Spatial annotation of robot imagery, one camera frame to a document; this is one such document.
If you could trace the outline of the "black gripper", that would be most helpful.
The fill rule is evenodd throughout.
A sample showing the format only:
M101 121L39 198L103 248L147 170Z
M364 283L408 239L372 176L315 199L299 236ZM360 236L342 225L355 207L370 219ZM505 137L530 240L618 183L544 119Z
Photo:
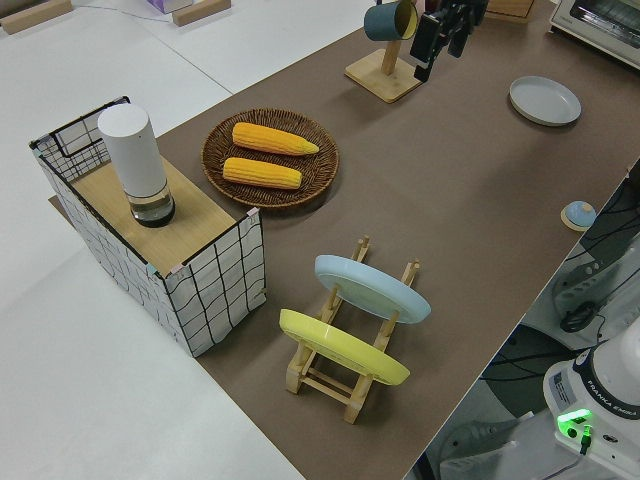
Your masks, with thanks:
M450 35L449 55L462 55L468 34L471 35L475 28L482 23L487 5L487 0L443 0L440 2L443 28L458 29Z

